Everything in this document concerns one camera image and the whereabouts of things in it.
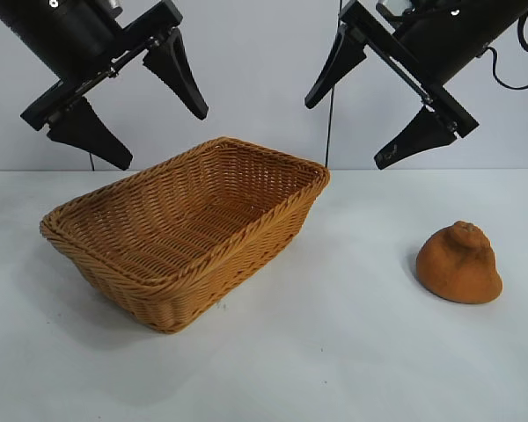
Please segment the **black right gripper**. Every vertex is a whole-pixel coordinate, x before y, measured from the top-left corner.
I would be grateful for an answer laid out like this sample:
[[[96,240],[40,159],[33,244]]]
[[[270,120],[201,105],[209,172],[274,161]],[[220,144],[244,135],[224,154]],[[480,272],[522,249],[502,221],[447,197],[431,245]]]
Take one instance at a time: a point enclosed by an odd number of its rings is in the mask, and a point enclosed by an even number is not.
[[[358,1],[342,9],[334,43],[304,98],[308,109],[366,59],[368,45],[429,103],[375,156],[383,170],[430,149],[448,146],[479,126],[444,85],[528,11],[527,1],[444,2],[443,9],[389,33]]]

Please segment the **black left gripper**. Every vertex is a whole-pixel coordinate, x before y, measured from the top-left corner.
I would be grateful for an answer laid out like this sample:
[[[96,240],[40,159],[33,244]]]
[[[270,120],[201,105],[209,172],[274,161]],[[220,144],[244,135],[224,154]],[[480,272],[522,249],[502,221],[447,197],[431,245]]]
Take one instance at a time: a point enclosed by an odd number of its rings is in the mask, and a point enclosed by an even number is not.
[[[39,131],[48,118],[86,85],[98,84],[149,49],[143,66],[157,76],[199,120],[209,106],[190,68],[179,28],[183,16],[171,1],[160,1],[125,27],[116,21],[114,1],[0,0],[0,20],[58,77],[28,106],[21,118]],[[47,137],[84,150],[120,170],[133,159],[129,149],[104,125],[85,97],[49,124]]]

